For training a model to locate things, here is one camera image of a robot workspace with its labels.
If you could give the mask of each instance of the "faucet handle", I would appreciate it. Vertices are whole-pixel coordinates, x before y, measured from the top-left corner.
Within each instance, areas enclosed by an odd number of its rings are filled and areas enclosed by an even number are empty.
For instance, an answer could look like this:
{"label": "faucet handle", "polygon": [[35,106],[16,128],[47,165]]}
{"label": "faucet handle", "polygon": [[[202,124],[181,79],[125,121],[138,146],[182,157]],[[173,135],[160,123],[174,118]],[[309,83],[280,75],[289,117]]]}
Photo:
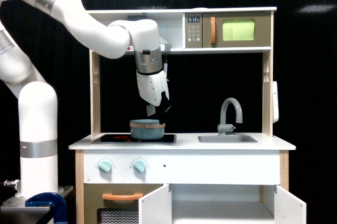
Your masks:
{"label": "faucet handle", "polygon": [[233,126],[233,124],[219,124],[217,126],[217,131],[220,133],[225,133],[225,132],[233,132],[233,130],[235,129],[235,127]]}

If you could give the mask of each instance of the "oven handle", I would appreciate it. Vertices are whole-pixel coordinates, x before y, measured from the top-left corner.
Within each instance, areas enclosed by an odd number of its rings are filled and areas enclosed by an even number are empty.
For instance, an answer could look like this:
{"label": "oven handle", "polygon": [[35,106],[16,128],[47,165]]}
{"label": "oven handle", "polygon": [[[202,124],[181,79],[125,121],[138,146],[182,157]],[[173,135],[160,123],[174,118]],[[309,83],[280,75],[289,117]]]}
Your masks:
{"label": "oven handle", "polygon": [[134,194],[134,195],[112,195],[103,194],[102,199],[105,200],[136,200],[143,197],[144,194]]}

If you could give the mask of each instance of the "cooking pot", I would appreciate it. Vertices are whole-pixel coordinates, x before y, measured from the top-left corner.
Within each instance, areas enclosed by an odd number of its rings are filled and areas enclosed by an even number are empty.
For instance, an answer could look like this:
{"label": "cooking pot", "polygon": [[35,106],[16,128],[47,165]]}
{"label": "cooking pot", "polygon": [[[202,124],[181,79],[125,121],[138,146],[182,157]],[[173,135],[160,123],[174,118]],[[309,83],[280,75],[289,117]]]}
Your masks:
{"label": "cooking pot", "polygon": [[159,120],[131,120],[131,137],[138,140],[159,140],[164,137],[165,123]]}

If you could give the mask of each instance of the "stovetop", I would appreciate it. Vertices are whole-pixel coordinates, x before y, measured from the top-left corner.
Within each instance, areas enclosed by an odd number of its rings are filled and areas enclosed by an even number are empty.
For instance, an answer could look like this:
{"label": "stovetop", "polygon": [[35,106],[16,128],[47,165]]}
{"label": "stovetop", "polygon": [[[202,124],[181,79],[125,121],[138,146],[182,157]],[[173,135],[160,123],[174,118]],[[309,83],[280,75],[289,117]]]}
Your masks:
{"label": "stovetop", "polygon": [[138,140],[131,134],[106,134],[92,141],[92,144],[175,144],[177,135],[164,135],[159,140]]}

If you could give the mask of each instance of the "white cabinet door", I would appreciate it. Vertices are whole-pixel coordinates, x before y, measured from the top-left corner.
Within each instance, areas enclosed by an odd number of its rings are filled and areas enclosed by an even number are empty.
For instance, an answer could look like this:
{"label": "white cabinet door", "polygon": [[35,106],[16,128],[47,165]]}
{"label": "white cabinet door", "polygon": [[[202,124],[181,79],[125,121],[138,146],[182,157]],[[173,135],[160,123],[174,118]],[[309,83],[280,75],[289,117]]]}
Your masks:
{"label": "white cabinet door", "polygon": [[172,193],[169,185],[138,200],[140,224],[172,224]]}
{"label": "white cabinet door", "polygon": [[306,203],[281,186],[275,194],[275,224],[306,224]]}

